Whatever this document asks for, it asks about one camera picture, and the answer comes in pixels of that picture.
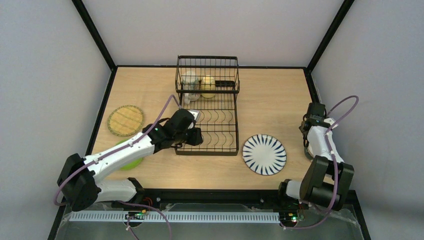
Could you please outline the beige patterned mug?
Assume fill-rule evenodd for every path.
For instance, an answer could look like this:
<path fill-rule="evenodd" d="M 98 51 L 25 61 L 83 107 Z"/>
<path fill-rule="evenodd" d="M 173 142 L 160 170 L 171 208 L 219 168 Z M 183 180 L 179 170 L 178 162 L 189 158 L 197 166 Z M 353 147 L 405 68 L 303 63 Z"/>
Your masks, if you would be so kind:
<path fill-rule="evenodd" d="M 196 71 L 186 71 L 181 76 L 181 85 L 183 90 L 197 91 L 200 89 L 200 77 Z M 191 102 L 197 101 L 201 94 L 198 92 L 185 92 L 183 93 L 183 102 L 188 105 Z"/>

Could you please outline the black wire dish rack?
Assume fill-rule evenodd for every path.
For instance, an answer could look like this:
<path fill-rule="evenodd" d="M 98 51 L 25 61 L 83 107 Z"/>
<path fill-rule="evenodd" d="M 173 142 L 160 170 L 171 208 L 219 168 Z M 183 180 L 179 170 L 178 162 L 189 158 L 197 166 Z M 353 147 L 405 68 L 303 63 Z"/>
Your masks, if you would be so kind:
<path fill-rule="evenodd" d="M 181 76 L 196 71 L 199 90 L 184 90 Z M 204 98 L 200 89 L 202 77 L 210 75 L 216 90 L 212 98 Z M 240 92 L 239 61 L 236 56 L 179 55 L 176 62 L 175 90 L 180 105 L 187 110 L 200 111 L 196 127 L 201 128 L 203 143 L 183 144 L 175 152 L 180 156 L 236 156 L 239 151 L 237 96 Z M 185 104 L 183 93 L 200 93 L 197 101 Z"/>

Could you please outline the yellow cup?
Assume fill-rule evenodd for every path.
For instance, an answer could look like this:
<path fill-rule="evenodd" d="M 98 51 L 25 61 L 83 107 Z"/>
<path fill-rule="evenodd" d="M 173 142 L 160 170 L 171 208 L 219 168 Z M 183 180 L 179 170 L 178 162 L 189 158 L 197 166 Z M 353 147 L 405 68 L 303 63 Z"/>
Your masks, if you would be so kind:
<path fill-rule="evenodd" d="M 207 98 L 207 99 L 213 98 L 216 95 L 216 93 L 211 93 L 211 91 L 216 90 L 215 79 L 210 75 L 203 76 L 200 81 L 200 89 L 203 91 L 201 95 L 204 98 Z"/>

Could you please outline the white ceramic bowl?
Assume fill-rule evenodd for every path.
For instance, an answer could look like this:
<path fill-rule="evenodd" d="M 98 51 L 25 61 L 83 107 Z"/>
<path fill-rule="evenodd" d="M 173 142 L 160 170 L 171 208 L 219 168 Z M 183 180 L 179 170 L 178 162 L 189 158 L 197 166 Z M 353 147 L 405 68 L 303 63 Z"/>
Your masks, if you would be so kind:
<path fill-rule="evenodd" d="M 309 146 L 304 147 L 304 155 L 309 161 L 312 161 L 314 159 L 314 155 L 312 154 L 311 148 Z"/>

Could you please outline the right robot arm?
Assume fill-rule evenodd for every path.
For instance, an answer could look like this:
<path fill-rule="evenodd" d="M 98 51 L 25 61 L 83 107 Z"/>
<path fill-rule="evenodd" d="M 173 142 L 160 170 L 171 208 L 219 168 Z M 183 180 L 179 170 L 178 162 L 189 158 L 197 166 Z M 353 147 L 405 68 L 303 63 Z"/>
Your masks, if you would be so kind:
<path fill-rule="evenodd" d="M 286 179 L 278 187 L 278 199 L 297 199 L 338 211 L 348 196 L 354 167 L 344 162 L 332 139 L 331 125 L 322 103 L 311 102 L 299 127 L 304 147 L 312 160 L 302 181 Z"/>

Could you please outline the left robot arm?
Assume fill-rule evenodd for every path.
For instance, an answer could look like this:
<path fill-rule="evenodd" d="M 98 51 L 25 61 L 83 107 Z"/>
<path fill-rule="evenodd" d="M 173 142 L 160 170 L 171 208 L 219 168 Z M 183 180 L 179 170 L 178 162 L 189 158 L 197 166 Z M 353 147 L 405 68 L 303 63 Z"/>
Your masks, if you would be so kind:
<path fill-rule="evenodd" d="M 181 108 L 172 117 L 147 125 L 132 138 L 103 152 L 84 157 L 77 153 L 70 155 L 57 180 L 66 205 L 79 212 L 97 202 L 141 200 L 144 190 L 135 178 L 107 180 L 106 177 L 161 150 L 202 144 L 202 131 L 196 127 L 200 115 L 199 110 Z"/>

